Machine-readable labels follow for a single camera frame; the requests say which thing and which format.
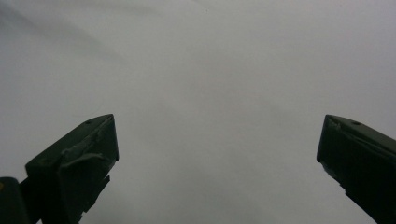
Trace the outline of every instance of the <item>gray background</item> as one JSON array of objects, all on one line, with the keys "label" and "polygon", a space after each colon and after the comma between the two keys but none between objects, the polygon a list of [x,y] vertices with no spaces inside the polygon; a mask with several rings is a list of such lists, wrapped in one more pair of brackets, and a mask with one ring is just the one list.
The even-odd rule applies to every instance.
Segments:
[{"label": "gray background", "polygon": [[374,223],[316,152],[326,114],[396,136],[395,1],[2,1],[0,176],[113,113],[82,224]]}]

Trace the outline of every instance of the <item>white surface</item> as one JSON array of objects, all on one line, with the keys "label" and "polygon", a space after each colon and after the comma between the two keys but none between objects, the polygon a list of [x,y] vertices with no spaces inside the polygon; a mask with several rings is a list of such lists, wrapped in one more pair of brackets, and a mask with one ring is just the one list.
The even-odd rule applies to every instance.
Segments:
[{"label": "white surface", "polygon": [[316,152],[325,114],[396,136],[394,1],[7,3],[0,176],[113,113],[82,224],[374,223]]}]

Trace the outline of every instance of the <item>white fabric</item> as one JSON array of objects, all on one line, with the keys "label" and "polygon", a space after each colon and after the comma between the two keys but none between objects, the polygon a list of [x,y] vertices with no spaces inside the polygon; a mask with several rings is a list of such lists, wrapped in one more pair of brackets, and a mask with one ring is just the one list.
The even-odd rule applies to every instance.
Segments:
[{"label": "white fabric", "polygon": [[396,136],[394,1],[2,1],[0,176],[113,113],[82,224],[374,223],[316,153],[326,114]]}]

